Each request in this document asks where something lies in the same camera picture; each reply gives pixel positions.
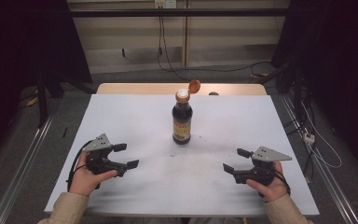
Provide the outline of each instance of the cable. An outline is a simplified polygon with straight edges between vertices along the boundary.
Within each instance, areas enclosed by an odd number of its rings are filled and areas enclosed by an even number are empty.
[[[159,61],[159,53],[160,53],[160,49],[161,49],[161,34],[162,34],[162,38],[164,41],[164,51],[165,51],[165,56],[167,58],[168,61],[168,65],[170,66],[171,70],[166,70],[161,66],[161,63]],[[158,41],[158,65],[159,67],[166,72],[173,72],[177,77],[187,80],[187,81],[191,81],[191,79],[186,78],[186,77],[181,77],[179,76],[179,74],[176,73],[176,71],[172,68],[171,66],[171,62],[170,62],[170,58],[168,57],[168,52],[167,52],[167,43],[165,42],[165,28],[164,28],[164,19],[162,17],[159,17],[159,41]]]
[[[284,123],[282,126],[283,126],[283,128],[287,128],[287,127],[289,127],[290,124],[292,124],[295,121],[296,121],[296,119],[292,119],[292,120],[287,121],[286,123]]]
[[[69,171],[68,180],[66,180],[66,182],[68,183],[68,185],[67,185],[68,191],[69,191],[69,188],[71,188],[72,180],[74,179],[74,174],[75,174],[75,172],[76,172],[79,168],[84,167],[84,166],[87,165],[87,164],[85,164],[85,165],[79,166],[79,167],[77,167],[77,168],[75,169],[75,167],[76,167],[76,162],[77,162],[77,159],[78,159],[79,156],[80,156],[80,153],[83,151],[83,148],[84,148],[86,145],[88,145],[90,142],[92,142],[92,140],[91,140],[91,141],[88,141],[83,147],[81,147],[81,148],[79,149],[79,151],[77,152],[76,156],[75,156],[74,162],[72,163],[71,170]]]
[[[252,82],[254,76],[255,76],[255,73],[254,73],[253,67],[251,66],[251,79],[249,80],[248,83],[251,83],[251,82]]]
[[[277,17],[274,18],[275,18],[275,26],[277,27],[278,35],[281,36],[281,31],[278,26]]]
[[[297,127],[296,129],[292,130],[291,132],[286,133],[286,135],[289,135],[289,134],[292,134],[292,133],[296,133],[297,131],[301,131],[302,128],[304,127],[306,121],[307,121],[306,118],[301,119],[300,122],[299,122],[298,127]]]
[[[286,186],[286,189],[287,189],[287,193],[290,195],[291,194],[291,189],[290,189],[290,186],[289,184],[287,183],[286,181],[286,178],[284,177],[284,175],[277,171],[275,168],[274,168],[274,173],[272,173],[270,170],[268,169],[264,169],[264,168],[261,168],[261,167],[255,167],[255,169],[258,169],[258,170],[262,170],[264,172],[266,172],[267,174],[271,174],[273,175],[274,177],[278,178],[279,180],[281,180],[283,182],[283,184]]]
[[[269,74],[269,76],[259,80],[258,83],[264,85],[265,83],[276,77],[277,85],[281,86],[281,91],[285,91],[286,87],[290,85],[296,78],[296,75],[291,67],[296,68],[301,63],[305,62],[305,57],[309,55],[307,54],[306,50],[312,48],[312,46],[315,46],[316,44],[317,40],[312,42],[310,38],[315,37],[314,30],[317,29],[317,25],[318,20],[316,19],[308,22],[308,27],[306,27],[302,32],[301,37],[291,50],[291,53],[289,53],[289,55],[287,56],[285,63],[282,64],[275,72]]]
[[[310,120],[310,114],[308,113],[307,109],[305,108],[304,104],[301,102],[302,106],[305,109],[305,113],[307,114],[308,119]],[[310,150],[315,154],[315,157],[318,158],[320,161],[322,161],[325,165],[331,167],[331,168],[339,168],[342,166],[342,159],[339,157],[338,153],[334,150],[334,148],[322,137],[322,135],[318,132],[318,130],[315,128],[315,126],[313,125],[312,121],[310,120],[310,125],[312,126],[312,128],[314,129],[314,131],[325,141],[325,143],[333,150],[333,152],[337,155],[338,159],[339,159],[339,165],[332,165],[330,163],[328,163],[327,161],[325,161],[322,157],[320,157],[317,153],[315,153],[314,149],[312,148],[312,146],[310,145],[310,143],[307,143],[310,147]]]
[[[164,44],[164,52],[165,52],[165,56],[167,58],[168,61],[168,65],[170,67],[170,69],[166,69],[163,68],[161,65],[161,62],[159,60],[159,56],[161,54],[161,38]],[[253,63],[251,65],[247,65],[241,68],[234,68],[234,69],[226,69],[226,70],[220,70],[220,69],[208,69],[208,68],[181,68],[181,69],[174,69],[171,65],[171,61],[170,58],[168,56],[168,51],[167,51],[167,44],[166,44],[166,40],[165,40],[165,26],[164,26],[164,19],[162,17],[159,17],[159,39],[158,39],[158,66],[161,68],[161,70],[166,71],[166,72],[174,72],[175,75],[179,78],[185,79],[185,80],[190,80],[188,78],[185,77],[181,77],[179,76],[176,72],[180,72],[180,71],[209,71],[209,72],[235,72],[235,71],[240,71],[240,70],[244,70],[247,68],[251,68],[252,69],[252,78],[254,76],[253,73],[253,67],[255,65],[261,64],[261,63],[270,63],[267,61],[263,61],[263,62],[258,62],[258,63]]]
[[[302,143],[304,144],[305,149],[307,149],[307,145],[304,141],[302,141]],[[309,152],[308,157],[307,157],[307,162],[305,163],[304,169],[303,169],[303,175],[305,175],[305,173],[308,170],[308,165],[311,164],[311,173],[310,173],[310,178],[313,179],[313,175],[314,175],[314,169],[313,169],[313,161],[312,161],[312,155],[313,152],[315,151],[316,148],[316,142],[313,143],[312,145],[312,150]]]

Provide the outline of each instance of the human hand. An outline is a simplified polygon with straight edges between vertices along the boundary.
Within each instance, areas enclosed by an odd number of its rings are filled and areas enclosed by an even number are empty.
[[[280,162],[274,161],[273,165],[274,165],[276,171],[283,174],[282,165]],[[273,179],[272,183],[268,186],[264,186],[252,179],[247,179],[246,184],[249,185],[252,189],[255,189],[258,192],[262,193],[264,195],[264,197],[266,198],[267,202],[269,202],[269,203],[281,198],[282,196],[284,196],[287,193],[286,185],[277,177],[275,177]]]
[[[69,188],[69,192],[84,196],[90,196],[92,191],[97,187],[97,185],[104,180],[117,176],[116,170],[108,171],[100,175],[93,174],[86,167],[87,153],[88,152],[80,153],[79,160],[76,166],[76,169],[78,169],[74,173],[71,188]]]

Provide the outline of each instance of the white table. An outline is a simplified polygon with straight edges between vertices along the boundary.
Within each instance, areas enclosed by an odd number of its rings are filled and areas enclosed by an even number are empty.
[[[192,137],[184,146],[172,140],[174,95],[96,94],[91,97],[62,173],[45,209],[50,213],[78,150],[106,133],[112,144],[127,150],[112,152],[111,161],[140,160],[124,177],[102,183],[90,196],[88,214],[142,217],[250,217],[265,215],[257,192],[235,183],[223,163],[252,169],[252,161],[237,148],[260,146],[291,156],[283,161],[292,198],[304,215],[318,215],[296,156],[275,107],[267,95],[192,95]]]

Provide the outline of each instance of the soy sauce bottle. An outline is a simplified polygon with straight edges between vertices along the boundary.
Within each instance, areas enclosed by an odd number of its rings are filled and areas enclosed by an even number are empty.
[[[190,99],[190,92],[185,89],[179,90],[176,95],[176,105],[172,109],[173,116],[173,141],[176,144],[184,145],[190,141],[191,138],[191,117],[193,116],[193,109],[188,100]]]

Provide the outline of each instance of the black curtain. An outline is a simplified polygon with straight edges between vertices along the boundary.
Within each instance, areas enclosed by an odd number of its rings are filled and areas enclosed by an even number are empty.
[[[69,11],[66,0],[0,1],[0,140],[21,90],[36,86],[38,72],[55,70],[76,82],[91,82],[72,18],[30,13],[44,9]]]
[[[291,7],[303,6],[302,0],[291,2]],[[306,27],[316,21],[296,64],[301,66],[303,83],[358,159],[358,1],[328,0],[316,5],[316,11],[314,18],[286,18],[272,64],[279,67],[293,57]],[[277,80],[290,86],[294,75],[282,73]]]

